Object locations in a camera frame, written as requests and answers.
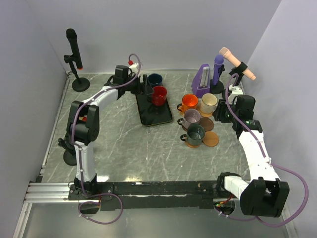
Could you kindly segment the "cream mug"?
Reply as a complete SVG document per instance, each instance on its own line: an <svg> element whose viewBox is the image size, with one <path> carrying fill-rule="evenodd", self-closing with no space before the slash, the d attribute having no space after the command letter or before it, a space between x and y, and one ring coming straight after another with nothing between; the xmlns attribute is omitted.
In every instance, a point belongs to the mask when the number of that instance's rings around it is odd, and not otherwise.
<svg viewBox="0 0 317 238"><path fill-rule="evenodd" d="M211 114L217 107L218 98L211 93L202 96L200 102L200 110L205 114Z"/></svg>

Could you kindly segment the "dark green mug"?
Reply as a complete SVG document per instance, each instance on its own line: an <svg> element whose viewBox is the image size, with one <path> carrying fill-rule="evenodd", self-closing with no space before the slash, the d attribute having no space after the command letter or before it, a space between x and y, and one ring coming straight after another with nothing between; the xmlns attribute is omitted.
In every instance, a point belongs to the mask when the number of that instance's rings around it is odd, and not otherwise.
<svg viewBox="0 0 317 238"><path fill-rule="evenodd" d="M200 146L205 134L205 129L201 125L192 124L188 127L187 133L180 136L180 139L190 146Z"/></svg>

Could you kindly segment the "woven rattan coaster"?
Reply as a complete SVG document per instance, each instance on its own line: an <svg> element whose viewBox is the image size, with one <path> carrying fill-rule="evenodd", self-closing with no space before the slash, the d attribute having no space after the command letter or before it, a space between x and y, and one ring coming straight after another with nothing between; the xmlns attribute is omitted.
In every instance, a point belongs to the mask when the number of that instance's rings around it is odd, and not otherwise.
<svg viewBox="0 0 317 238"><path fill-rule="evenodd" d="M206 117L206 118L210 118L213 116L213 112L211 112L211 113L204 113L202 111L199 111L199 112L200 112L201 116Z"/></svg>

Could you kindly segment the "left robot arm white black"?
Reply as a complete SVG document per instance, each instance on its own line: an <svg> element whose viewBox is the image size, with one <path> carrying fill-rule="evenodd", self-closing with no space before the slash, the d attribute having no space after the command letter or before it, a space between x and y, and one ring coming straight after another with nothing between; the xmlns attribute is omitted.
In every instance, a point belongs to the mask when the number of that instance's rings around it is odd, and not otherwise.
<svg viewBox="0 0 317 238"><path fill-rule="evenodd" d="M66 131L70 144L75 149L77 172L75 189L86 199L98 194L97 173L94 161L94 143L100 132L100 111L117 101L126 92L145 94L146 81L140 81L140 63L118 65L107 83L93 96L71 104Z"/></svg>

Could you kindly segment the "orange mug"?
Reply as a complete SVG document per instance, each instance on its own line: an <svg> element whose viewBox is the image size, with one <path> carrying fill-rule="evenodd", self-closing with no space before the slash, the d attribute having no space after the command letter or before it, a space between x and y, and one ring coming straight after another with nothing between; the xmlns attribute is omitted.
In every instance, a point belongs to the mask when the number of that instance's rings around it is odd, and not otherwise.
<svg viewBox="0 0 317 238"><path fill-rule="evenodd" d="M199 99L194 94L186 94L182 97L182 102L177 105L177 110L183 115L188 109L196 109Z"/></svg>

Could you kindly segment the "light wood coaster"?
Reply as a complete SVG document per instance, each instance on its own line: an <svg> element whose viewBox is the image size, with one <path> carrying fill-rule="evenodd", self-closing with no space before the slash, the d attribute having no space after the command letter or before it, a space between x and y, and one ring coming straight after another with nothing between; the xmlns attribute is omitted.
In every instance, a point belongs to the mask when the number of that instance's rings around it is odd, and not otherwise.
<svg viewBox="0 0 317 238"><path fill-rule="evenodd" d="M219 143L219 137L215 132L207 131L203 138L203 143L208 147L215 147Z"/></svg>
<svg viewBox="0 0 317 238"><path fill-rule="evenodd" d="M200 145L194 146L194 145L189 144L188 142L186 142L186 145L188 147L190 147L190 148L198 148L198 147L200 147Z"/></svg>

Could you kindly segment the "lilac mug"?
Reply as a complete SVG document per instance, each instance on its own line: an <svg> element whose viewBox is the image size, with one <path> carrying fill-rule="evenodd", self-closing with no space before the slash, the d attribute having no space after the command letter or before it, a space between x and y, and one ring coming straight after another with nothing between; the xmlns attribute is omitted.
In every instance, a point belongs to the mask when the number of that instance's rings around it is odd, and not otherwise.
<svg viewBox="0 0 317 238"><path fill-rule="evenodd" d="M198 124L201 120L201 114L196 109L188 109L185 111L183 118L177 120L177 123L184 129L188 129L192 124Z"/></svg>

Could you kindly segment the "red mug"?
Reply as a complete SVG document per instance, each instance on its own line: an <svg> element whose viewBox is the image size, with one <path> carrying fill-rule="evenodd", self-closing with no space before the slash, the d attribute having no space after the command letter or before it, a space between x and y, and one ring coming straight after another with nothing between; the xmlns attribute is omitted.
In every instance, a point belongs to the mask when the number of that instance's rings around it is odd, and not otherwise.
<svg viewBox="0 0 317 238"><path fill-rule="evenodd" d="M163 86L156 86L153 91L151 103L155 106L162 106L166 102L167 89Z"/></svg>

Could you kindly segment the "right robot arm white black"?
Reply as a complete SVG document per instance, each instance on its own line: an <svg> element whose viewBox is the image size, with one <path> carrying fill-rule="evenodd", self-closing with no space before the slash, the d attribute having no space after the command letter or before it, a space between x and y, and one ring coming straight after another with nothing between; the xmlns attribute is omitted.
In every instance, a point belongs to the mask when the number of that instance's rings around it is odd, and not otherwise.
<svg viewBox="0 0 317 238"><path fill-rule="evenodd" d="M231 105L220 99L213 117L221 123L232 123L243 147L250 172L250 182L238 174L222 172L217 178L216 191L221 197L233 194L240 201L244 215L279 217L289 194L289 185L281 181L268 156L263 129L253 118L255 98L238 95Z"/></svg>

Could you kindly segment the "blue mug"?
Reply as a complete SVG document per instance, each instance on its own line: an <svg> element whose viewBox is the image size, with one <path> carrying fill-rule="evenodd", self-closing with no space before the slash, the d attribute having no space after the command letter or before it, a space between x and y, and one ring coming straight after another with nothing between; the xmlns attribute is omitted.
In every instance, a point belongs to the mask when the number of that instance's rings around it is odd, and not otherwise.
<svg viewBox="0 0 317 238"><path fill-rule="evenodd" d="M163 77L160 74L153 73L148 76L148 83L153 88L162 86Z"/></svg>

